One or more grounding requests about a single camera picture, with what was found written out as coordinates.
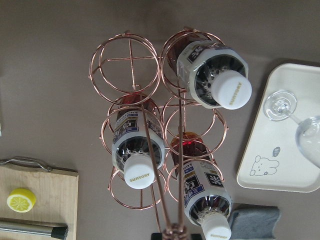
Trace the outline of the copper wire bottle basket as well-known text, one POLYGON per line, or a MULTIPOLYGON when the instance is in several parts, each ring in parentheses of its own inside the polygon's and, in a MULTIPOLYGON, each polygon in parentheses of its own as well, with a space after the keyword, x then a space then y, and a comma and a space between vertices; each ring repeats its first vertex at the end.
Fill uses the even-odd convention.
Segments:
POLYGON ((183 211, 183 207, 182 207, 182 183, 183 180, 180 179, 180 177, 178 176, 177 181, 179 184, 179 198, 175 198, 173 195, 171 196, 176 202, 178 202, 178 218, 179 218, 179 223, 171 223, 170 219, 169 219, 169 215, 168 215, 168 210, 167 210, 167 205, 165 203, 165 198, 164 195, 166 192, 170 192, 170 178, 172 176, 172 173, 175 169, 178 168, 178 171, 182 171, 182 164, 184 163, 190 163, 190 162, 206 162, 208 164, 210 164, 211 166, 213 166, 218 174, 218 177, 220 178, 220 180, 223 182, 224 176, 223 173, 221 171, 221 169, 219 168, 219 166, 217 165, 214 157, 213 157, 213 152, 215 152, 224 142, 226 135, 227 135, 227 123, 225 121, 225 119, 223 118, 221 112, 219 110, 212 110, 213 111, 213 116, 212 116, 212 122, 210 124, 210 126, 208 127, 208 129, 200 134, 199 136, 195 137, 195 138, 181 138, 180 137, 183 136, 182 133, 182 109, 186 108, 188 106, 197 106, 199 104, 197 104, 195 101, 192 101, 190 99, 181 97, 181 93, 185 93, 186 90, 180 86, 175 86, 173 85, 173 83, 170 83, 170 85, 172 85, 174 88, 178 89, 178 94, 176 94, 175 92, 173 92, 171 90, 171 88, 169 86, 167 86, 166 80, 165 80, 165 74, 163 71, 163 59, 167 58, 167 52, 169 52, 169 50, 173 47, 173 44, 175 44, 178 40, 182 39, 183 37, 192 35, 192 34, 202 34, 203 36, 205 36, 206 38, 208 38, 209 40, 212 40, 213 38, 215 38, 217 41, 220 41, 222 44, 223 42, 215 35, 211 34, 211 33, 207 33, 207 32, 200 32, 196 29, 192 29, 192 28, 187 28, 185 27, 182 31, 176 33, 175 35, 173 35, 172 37, 169 38, 169 40, 167 40, 165 42, 165 44, 163 45, 163 49, 161 50, 161 55, 159 56, 157 54, 157 51, 154 47, 154 45, 145 37, 142 37, 138 34, 134 34, 131 33, 129 30, 122 33, 122 34, 118 34, 115 35, 112 38, 109 38, 107 41, 103 42, 102 44, 100 44, 97 49, 95 50, 95 52, 92 55, 90 64, 89 64, 89 75, 88 78, 91 80, 91 83, 95 89, 95 91, 105 100, 107 100, 109 103, 111 103, 111 106, 108 108, 107 111, 107 116, 106 119, 104 120, 104 122, 102 123, 101 126, 101 130, 100 130, 100 136, 99 139, 102 142, 103 147, 106 149, 106 151, 108 153, 110 153, 112 155, 112 157, 115 155, 115 153, 113 153, 113 150, 111 150, 109 148, 109 146, 106 144, 105 141, 105 129, 106 127, 108 127, 108 129, 110 130, 111 133, 115 134, 117 131, 116 129, 112 128, 111 125, 111 120, 110 118, 113 117, 113 115, 118 114, 119 112, 123 112, 126 111, 127 112, 138 112, 141 111, 142 112, 142 117, 143 117, 143 124, 142 126, 144 127, 144 131, 146 134, 146 141, 148 143, 148 150, 150 151, 150 155, 147 155, 147 157, 151 158, 151 172, 154 173, 154 179, 151 182, 151 184, 147 187, 151 188, 151 195, 152 195, 152 201, 153 203, 150 205, 146 205, 143 206, 143 190, 140 190, 140 205, 141 206, 131 206, 131 205, 126 205, 123 202, 119 201, 114 193, 113 193, 113 180, 115 176, 118 176, 120 179, 122 179, 123 181, 125 181, 125 174, 124 174, 124 170, 121 170, 122 168, 120 168, 117 165, 117 159, 115 157, 115 160, 112 160, 114 163, 113 167, 112 167, 112 172, 111 172, 111 176, 109 179, 109 183, 108 183, 108 191, 110 191, 111 196, 113 197, 113 199, 118 202, 119 204, 121 204, 122 206, 124 206, 125 208, 128 209, 132 209, 132 210, 147 210, 150 208, 154 208, 155 209, 155 216, 156 216, 156 220, 157 220, 157 224, 158 224, 158 228, 159 231, 160 229, 160 222, 159 222, 159 214, 158 214, 158 209, 157 209, 157 204, 161 203, 162 205, 162 211, 163 211, 163 216, 164 216, 164 220, 165 220, 165 224, 166 224, 166 228, 159 233, 158 235, 162 237, 162 240, 196 240, 197 238, 194 238, 195 236, 188 235, 188 230, 187 227, 184 224, 184 220, 182 219, 182 211, 183 211), (123 58, 103 58, 105 49, 107 48, 107 46, 113 42, 113 41, 117 41, 120 39, 128 39, 128 47, 129 47, 129 57, 123 57, 123 58), (137 42, 139 44, 141 44, 142 46, 144 46, 150 53, 151 56, 138 56, 138 57, 134 57, 133 56, 133 52, 132 52, 132 41, 137 42), (96 60, 96 56, 98 56, 98 63, 97 63, 97 67, 93 68, 94 62, 96 60), (134 70, 134 60, 144 60, 144 59, 152 59, 155 61, 156 64, 156 71, 155 71, 155 76, 154 78, 150 81, 150 83, 148 83, 145 87, 141 88, 141 86, 139 84, 136 83, 135 80, 135 70, 134 70), (130 61, 130 67, 131 67, 131 77, 132 77, 132 88, 133 91, 125 91, 122 90, 116 86, 113 85, 113 83, 111 83, 109 81, 109 79, 107 79, 104 70, 103 70, 103 65, 105 65, 107 62, 112 62, 112 61, 130 61), (101 91, 100 89, 97 87, 96 82, 95 82, 95 73, 96 72, 100 72, 101 77, 104 79, 104 81, 109 85, 109 87, 111 87, 112 89, 116 90, 117 92, 120 93, 124 93, 123 96, 117 98, 116 100, 111 100, 108 97, 106 97, 101 91), (153 94, 157 91, 160 81, 163 81, 163 84, 165 85, 165 87, 169 90, 169 92, 172 94, 172 97, 170 99, 167 100, 166 104, 164 106, 159 106, 156 104, 156 102, 151 98, 153 96, 153 94), (151 86, 154 85, 153 90, 148 94, 145 95, 144 91, 149 89, 151 86), (125 102, 122 103, 124 100, 126 100, 126 97, 140 97, 140 101, 133 101, 131 103, 129 102, 125 102), (176 98, 179 100, 179 104, 178 105, 169 105, 170 101, 172 100, 172 98, 176 98), (163 174, 163 170, 167 170, 167 155, 162 155, 163 161, 161 161, 161 164, 159 165, 160 168, 158 168, 158 166, 156 165, 156 159, 155 159, 155 155, 154 155, 154 150, 152 148, 152 140, 150 138, 150 131, 149 131, 149 120, 150 123, 154 123, 152 122, 153 120, 155 120, 157 122, 157 124, 155 126, 159 127, 159 133, 161 134, 160 137, 162 137, 163 141, 167 143, 167 132, 169 132, 167 130, 167 124, 169 124, 171 117, 174 116, 174 114, 176 112, 173 112, 170 115, 170 119, 167 120, 167 122, 164 124, 164 120, 163 120, 163 116, 165 114, 165 110, 168 107, 178 107, 177 111, 179 111, 180 117, 179 117, 179 121, 180 124, 178 126, 178 130, 179 130, 179 137, 176 137, 175 135, 173 135, 174 138, 178 139, 178 143, 176 145, 179 145, 179 150, 183 150, 182 145, 183 142, 185 141, 191 141, 191 142, 195 142, 195 143, 199 143, 202 144, 203 146, 205 146, 204 143, 202 143, 201 141, 198 141, 197 139, 201 138, 202 136, 204 136, 205 134, 207 134, 211 128, 213 127, 213 125, 215 124, 216 118, 219 119, 219 121, 223 124, 224 127, 224 132, 223 132, 223 136, 221 141, 219 142, 219 144, 213 149, 210 150, 207 153, 204 153, 203 155, 199 155, 199 156, 184 156, 182 155, 182 152, 175 152, 174 147, 172 147, 171 145, 168 145, 168 149, 170 152, 174 152, 174 154, 178 155, 178 159, 179 159, 179 163, 181 163, 181 165, 177 164, 175 166, 173 166, 172 170, 167 173, 168 176, 167 178, 165 178, 165 175, 163 174), (164 182, 164 186, 162 189, 162 184, 160 182, 160 177, 163 178, 163 182, 164 182), (154 194, 154 189, 153 189, 153 184, 157 183, 158 185, 158 190, 159 190, 159 199, 155 200, 155 194, 154 194))

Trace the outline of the steel muddler black tip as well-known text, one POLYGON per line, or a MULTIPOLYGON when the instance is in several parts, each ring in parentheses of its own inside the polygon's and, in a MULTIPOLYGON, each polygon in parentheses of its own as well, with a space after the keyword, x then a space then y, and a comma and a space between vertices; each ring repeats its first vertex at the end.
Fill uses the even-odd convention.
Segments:
POLYGON ((3 232, 51 237, 59 240, 66 240, 69 233, 68 226, 53 227, 7 221, 0 222, 0 230, 3 232))

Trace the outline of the tea bottle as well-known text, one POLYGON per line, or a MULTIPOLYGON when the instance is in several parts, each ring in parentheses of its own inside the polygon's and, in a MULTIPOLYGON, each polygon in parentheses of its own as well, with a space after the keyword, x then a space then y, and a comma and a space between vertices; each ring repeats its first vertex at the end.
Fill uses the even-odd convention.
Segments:
POLYGON ((190 131, 182 133, 184 213, 202 228, 207 240, 229 240, 232 200, 223 186, 215 162, 203 140, 190 131))
POLYGON ((145 189, 155 179, 149 150, 147 124, 155 165, 164 163, 164 137, 161 124, 152 113, 155 104, 150 100, 142 103, 145 112, 128 108, 117 113, 112 140, 112 163, 124 175, 126 184, 133 189, 145 189))
POLYGON ((190 34, 174 43, 167 57, 179 85, 206 109, 236 110, 250 100, 248 64, 220 41, 190 34))

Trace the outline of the cream rabbit tray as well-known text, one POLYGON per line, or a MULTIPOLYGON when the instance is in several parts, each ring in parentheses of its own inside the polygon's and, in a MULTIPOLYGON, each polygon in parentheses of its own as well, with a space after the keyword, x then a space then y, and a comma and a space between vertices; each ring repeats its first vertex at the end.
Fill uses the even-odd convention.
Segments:
POLYGON ((273 121, 265 114, 265 101, 278 91, 295 95, 297 104, 293 114, 299 120, 318 116, 320 68, 284 63, 270 73, 237 172, 237 183, 249 189, 313 192, 320 187, 320 169, 298 150, 298 125, 290 118, 273 121))

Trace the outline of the half lemon slice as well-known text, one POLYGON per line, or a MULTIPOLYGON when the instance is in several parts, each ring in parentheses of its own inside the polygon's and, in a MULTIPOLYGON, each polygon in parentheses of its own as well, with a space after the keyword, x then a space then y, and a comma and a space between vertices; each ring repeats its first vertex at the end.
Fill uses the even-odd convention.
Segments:
POLYGON ((16 188, 7 197, 7 206, 17 213, 27 213, 35 205, 36 195, 29 189, 16 188))

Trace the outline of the grey folded cloth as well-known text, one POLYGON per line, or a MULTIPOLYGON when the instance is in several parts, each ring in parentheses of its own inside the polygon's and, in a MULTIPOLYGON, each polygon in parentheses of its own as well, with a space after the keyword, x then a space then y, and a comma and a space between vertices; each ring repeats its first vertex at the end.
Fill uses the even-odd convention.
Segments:
POLYGON ((281 218, 277 206, 240 205, 228 218, 231 240, 275 240, 275 227, 281 218))

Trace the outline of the tea bottle near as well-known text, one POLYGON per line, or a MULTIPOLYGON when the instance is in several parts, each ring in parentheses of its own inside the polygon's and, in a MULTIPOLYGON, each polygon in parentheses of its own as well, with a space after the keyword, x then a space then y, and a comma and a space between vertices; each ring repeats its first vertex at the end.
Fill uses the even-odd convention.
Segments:
POLYGON ((167 57, 179 85, 206 109, 236 110, 250 100, 248 64, 220 41, 190 34, 174 43, 167 57))

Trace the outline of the bamboo cutting board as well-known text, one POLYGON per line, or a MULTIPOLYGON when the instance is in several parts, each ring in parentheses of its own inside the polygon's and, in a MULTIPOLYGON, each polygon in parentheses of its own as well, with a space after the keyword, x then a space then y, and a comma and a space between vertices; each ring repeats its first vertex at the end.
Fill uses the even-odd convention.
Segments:
POLYGON ((19 224, 67 227, 65 239, 77 234, 77 171, 51 166, 43 160, 14 156, 0 161, 0 220, 19 224), (15 212, 7 205, 9 194, 24 188, 34 193, 33 208, 15 212))

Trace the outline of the clear wine glass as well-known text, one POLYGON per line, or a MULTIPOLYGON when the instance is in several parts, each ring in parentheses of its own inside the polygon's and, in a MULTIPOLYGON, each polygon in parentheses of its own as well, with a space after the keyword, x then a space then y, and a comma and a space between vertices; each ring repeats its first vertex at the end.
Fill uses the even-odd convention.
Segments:
POLYGON ((278 90, 270 94, 263 104, 267 118, 274 122, 291 119, 297 124, 295 144, 300 153, 317 168, 320 167, 320 117, 304 120, 295 116, 298 100, 293 92, 278 90))

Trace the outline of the tea bottle middle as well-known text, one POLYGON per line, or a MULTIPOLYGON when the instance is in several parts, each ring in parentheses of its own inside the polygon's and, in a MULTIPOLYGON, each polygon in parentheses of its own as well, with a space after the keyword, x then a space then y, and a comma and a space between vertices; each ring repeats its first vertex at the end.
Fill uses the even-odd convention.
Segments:
POLYGON ((155 104, 150 100, 142 103, 145 112, 128 108, 117 113, 112 140, 112 163, 124 175, 126 184, 133 189, 145 189, 155 179, 149 150, 147 124, 155 165, 164 163, 164 137, 161 124, 152 113, 155 104))

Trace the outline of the tea bottle far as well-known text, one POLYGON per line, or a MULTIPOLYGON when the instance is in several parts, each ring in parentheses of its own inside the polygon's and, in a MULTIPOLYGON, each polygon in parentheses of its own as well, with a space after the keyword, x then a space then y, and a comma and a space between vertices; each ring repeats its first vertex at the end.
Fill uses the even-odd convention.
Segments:
POLYGON ((202 228, 207 240, 229 240, 232 200, 223 186, 215 162, 203 140, 190 131, 182 133, 184 213, 202 228))

